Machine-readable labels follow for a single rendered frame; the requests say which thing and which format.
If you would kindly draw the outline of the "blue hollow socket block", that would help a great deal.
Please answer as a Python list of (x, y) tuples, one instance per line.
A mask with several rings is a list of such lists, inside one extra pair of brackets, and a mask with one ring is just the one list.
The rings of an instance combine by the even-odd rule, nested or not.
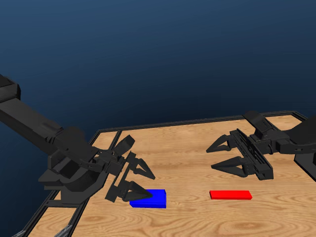
[(150, 189), (148, 192), (152, 194), (152, 197), (133, 200), (130, 201), (129, 204), (133, 208), (166, 208), (166, 190)]

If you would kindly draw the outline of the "thin red peg bar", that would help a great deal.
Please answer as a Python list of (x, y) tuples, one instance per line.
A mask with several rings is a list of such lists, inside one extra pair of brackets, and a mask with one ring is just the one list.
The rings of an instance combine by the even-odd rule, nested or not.
[(248, 190), (210, 190), (211, 199), (223, 200), (251, 200), (252, 195)]

